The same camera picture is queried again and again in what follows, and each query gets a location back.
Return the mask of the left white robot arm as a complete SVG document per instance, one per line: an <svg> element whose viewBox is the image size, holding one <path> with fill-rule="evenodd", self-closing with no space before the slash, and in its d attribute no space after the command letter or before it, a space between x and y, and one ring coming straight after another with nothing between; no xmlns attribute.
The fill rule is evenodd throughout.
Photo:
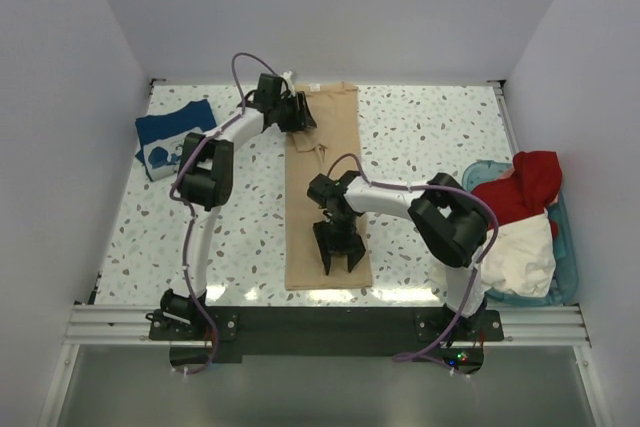
<svg viewBox="0 0 640 427"><path fill-rule="evenodd" d="M235 152L273 125L284 133L317 127L289 72L261 74L257 87L241 97L230 119L203 134L186 136L170 190L170 198L188 209L181 254L185 290L169 288L161 297L160 308L147 316L152 340L217 341L216 326L205 305L214 227L232 194Z"/></svg>

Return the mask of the beige t-shirt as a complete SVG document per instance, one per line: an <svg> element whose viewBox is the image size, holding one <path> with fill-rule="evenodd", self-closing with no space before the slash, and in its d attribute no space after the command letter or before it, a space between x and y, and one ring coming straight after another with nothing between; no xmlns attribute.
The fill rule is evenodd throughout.
<svg viewBox="0 0 640 427"><path fill-rule="evenodd" d="M317 127L287 136L285 147L285 287L289 291L315 289L360 289L373 283L370 257L366 255L352 271L344 257L334 257L329 271L324 269L313 224L324 219L320 208L307 196L309 183L319 174L334 178L353 170L355 164L343 160L345 153L361 152L357 86L298 84Z"/></svg>

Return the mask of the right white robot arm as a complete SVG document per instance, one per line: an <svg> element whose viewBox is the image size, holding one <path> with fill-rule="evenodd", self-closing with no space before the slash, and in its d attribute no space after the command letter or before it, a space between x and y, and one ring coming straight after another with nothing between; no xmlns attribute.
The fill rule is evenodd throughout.
<svg viewBox="0 0 640 427"><path fill-rule="evenodd" d="M354 170L338 179L319 174L309 183L307 196L324 215L313 224L313 233L326 274L335 259L344 258L349 273L364 259L365 243L357 227L363 215L410 220L428 252L445 267L448 333L466 340L480 329L486 309L480 266L499 232L497 216L486 202L445 173L409 185L368 180Z"/></svg>

